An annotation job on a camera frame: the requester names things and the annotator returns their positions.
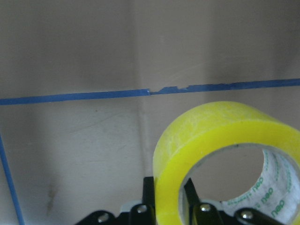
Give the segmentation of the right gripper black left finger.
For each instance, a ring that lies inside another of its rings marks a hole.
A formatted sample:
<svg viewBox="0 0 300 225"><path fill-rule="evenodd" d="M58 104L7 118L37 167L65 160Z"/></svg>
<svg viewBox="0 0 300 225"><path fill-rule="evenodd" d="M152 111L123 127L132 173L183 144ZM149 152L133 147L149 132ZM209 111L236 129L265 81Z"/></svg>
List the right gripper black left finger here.
<svg viewBox="0 0 300 225"><path fill-rule="evenodd" d="M120 214L98 210L79 221L81 225L154 225L155 192L154 178L143 178L142 199L124 204Z"/></svg>

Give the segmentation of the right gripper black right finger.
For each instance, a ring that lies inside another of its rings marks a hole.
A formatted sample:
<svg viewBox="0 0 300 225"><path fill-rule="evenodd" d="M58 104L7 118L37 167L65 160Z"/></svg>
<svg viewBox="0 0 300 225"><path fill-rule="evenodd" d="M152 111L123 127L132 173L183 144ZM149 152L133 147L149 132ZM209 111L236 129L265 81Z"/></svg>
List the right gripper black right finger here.
<svg viewBox="0 0 300 225"><path fill-rule="evenodd" d="M281 223L252 208L241 208L229 216L218 210L215 203L201 201L189 178L184 185L184 193L188 205L189 225L280 225Z"/></svg>

